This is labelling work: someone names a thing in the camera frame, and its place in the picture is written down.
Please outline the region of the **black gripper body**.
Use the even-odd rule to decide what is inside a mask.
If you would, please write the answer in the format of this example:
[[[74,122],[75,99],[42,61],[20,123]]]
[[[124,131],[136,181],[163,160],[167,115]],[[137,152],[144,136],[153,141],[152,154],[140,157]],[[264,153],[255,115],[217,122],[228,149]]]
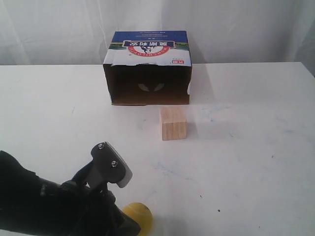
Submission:
[[[70,227],[70,236],[138,236],[141,228],[116,206],[116,198],[103,184],[91,189],[85,181],[92,163],[81,168],[65,182],[66,190],[77,197],[78,206]]]

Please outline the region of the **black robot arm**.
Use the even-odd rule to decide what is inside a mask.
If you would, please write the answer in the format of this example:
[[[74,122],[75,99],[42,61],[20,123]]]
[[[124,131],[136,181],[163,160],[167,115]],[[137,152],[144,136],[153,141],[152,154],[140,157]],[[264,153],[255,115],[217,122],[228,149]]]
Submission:
[[[104,184],[84,180],[92,162],[62,184],[40,178],[0,152],[0,228],[32,236],[137,236],[139,224],[116,205]]]

